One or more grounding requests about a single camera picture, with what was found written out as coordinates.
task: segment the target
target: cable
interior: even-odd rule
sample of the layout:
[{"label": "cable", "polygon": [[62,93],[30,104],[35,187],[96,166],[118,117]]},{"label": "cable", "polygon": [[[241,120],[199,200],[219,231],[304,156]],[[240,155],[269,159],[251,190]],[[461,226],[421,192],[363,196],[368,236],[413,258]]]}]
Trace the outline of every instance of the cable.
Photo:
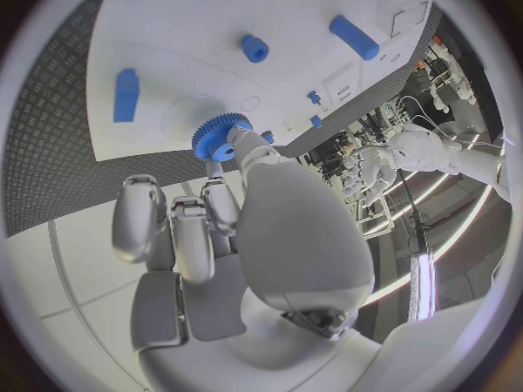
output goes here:
[{"label": "cable", "polygon": [[[412,118],[412,120],[414,120],[415,118],[417,117],[420,117],[420,118],[423,118],[425,119],[429,124],[431,124],[432,126],[434,126],[436,129],[438,129],[443,135],[445,135],[448,139],[452,139],[445,131],[443,131],[439,126],[436,125],[436,123],[429,117],[429,115],[427,115],[427,113],[425,112],[425,109],[423,108],[423,106],[419,103],[419,101],[414,98],[413,96],[402,96],[398,102],[396,103],[396,111],[397,111],[397,108],[399,107],[399,105],[401,104],[401,102],[405,99],[405,98],[411,98],[412,100],[414,100],[417,104],[418,104],[418,107],[419,107],[419,110],[423,113],[423,116],[421,115],[416,115],[414,118]],[[461,142],[462,144],[469,144],[470,142],[469,141],[460,141],[459,139],[455,139],[455,141],[457,142]],[[476,142],[476,145],[488,145],[488,146],[493,146],[494,148],[501,148],[499,145],[495,145],[495,144],[489,144],[488,142]]]}]

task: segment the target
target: blue object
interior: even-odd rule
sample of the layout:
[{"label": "blue object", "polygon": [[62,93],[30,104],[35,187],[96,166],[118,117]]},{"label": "blue object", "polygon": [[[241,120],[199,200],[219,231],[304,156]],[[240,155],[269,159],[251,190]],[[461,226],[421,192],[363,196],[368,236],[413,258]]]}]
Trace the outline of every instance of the blue object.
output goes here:
[{"label": "blue object", "polygon": [[322,98],[320,98],[315,91],[312,91],[307,95],[308,98],[310,98],[310,101],[313,103],[313,105],[320,105],[322,102]]},{"label": "blue object", "polygon": [[259,63],[268,55],[268,46],[260,38],[247,35],[241,40],[243,53],[251,63]]},{"label": "blue object", "polygon": [[315,128],[321,128],[321,127],[323,126],[323,124],[322,124],[322,119],[321,119],[318,115],[313,116],[313,117],[310,119],[310,123],[311,123]]},{"label": "blue object", "polygon": [[125,69],[116,77],[114,122],[133,122],[139,97],[139,78],[133,69]]},{"label": "blue object", "polygon": [[365,61],[374,58],[379,52],[379,45],[342,15],[332,19],[329,30],[340,37]]},{"label": "blue object", "polygon": [[193,150],[203,161],[227,161],[234,157],[234,150],[227,142],[227,134],[235,125],[253,129],[247,116],[240,113],[225,113],[209,119],[193,135]]},{"label": "blue object", "polygon": [[263,132],[261,134],[261,137],[264,138],[270,144],[274,144],[274,142],[275,142],[275,135],[274,135],[274,133],[272,133],[272,131]]}]

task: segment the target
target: wire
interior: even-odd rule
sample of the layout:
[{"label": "wire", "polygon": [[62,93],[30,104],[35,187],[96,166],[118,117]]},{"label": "wire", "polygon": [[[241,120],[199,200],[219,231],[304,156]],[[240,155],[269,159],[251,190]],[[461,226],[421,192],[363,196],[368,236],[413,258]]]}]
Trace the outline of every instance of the wire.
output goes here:
[{"label": "wire", "polygon": [[[419,110],[423,113],[423,116],[421,115],[416,115],[414,118],[412,118],[412,120],[414,120],[415,118],[423,118],[424,120],[426,120],[429,124],[431,124],[432,126],[434,126],[436,129],[438,129],[443,135],[445,135],[448,139],[452,139],[445,131],[443,131],[443,129],[441,129],[439,126],[436,125],[436,123],[429,117],[429,115],[426,114],[425,112],[425,109],[423,108],[423,106],[419,103],[419,101],[414,98],[413,96],[402,96],[398,102],[396,103],[396,111],[397,111],[397,108],[399,107],[399,105],[401,104],[401,102],[405,99],[405,98],[411,98],[412,100],[414,100],[417,104],[418,104],[418,107],[419,107]],[[462,144],[470,144],[470,141],[460,141],[459,139],[454,139],[455,141],[457,142],[461,142]],[[495,145],[495,144],[489,144],[488,142],[476,142],[476,145],[488,145],[488,146],[493,146],[494,148],[501,148],[499,145]]]}]

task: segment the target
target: blue cylinder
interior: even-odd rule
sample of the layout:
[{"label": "blue cylinder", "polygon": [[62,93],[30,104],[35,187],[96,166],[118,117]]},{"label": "blue cylinder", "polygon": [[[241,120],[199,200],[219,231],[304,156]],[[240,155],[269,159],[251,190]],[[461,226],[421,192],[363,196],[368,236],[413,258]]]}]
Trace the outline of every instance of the blue cylinder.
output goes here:
[{"label": "blue cylinder", "polygon": [[365,61],[374,58],[379,52],[379,45],[342,15],[332,19],[329,30],[356,51]]},{"label": "blue cylinder", "polygon": [[268,46],[260,38],[247,35],[241,40],[243,53],[251,63],[259,63],[268,55]]}]

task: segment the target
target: blue gear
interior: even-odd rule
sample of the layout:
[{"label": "blue gear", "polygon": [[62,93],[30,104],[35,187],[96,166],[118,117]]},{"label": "blue gear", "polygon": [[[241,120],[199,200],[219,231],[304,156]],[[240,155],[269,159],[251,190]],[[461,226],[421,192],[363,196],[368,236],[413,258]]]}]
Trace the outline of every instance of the blue gear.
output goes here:
[{"label": "blue gear", "polygon": [[265,131],[264,133],[261,134],[261,137],[263,139],[265,139],[267,142],[269,142],[270,144],[274,144],[274,142],[275,142],[275,135],[274,135],[274,133],[272,133],[272,131]]},{"label": "blue gear", "polygon": [[234,157],[234,150],[227,142],[227,134],[235,125],[253,129],[247,116],[240,113],[225,113],[209,119],[193,135],[193,150],[196,157],[203,161],[212,159],[217,162]]}]

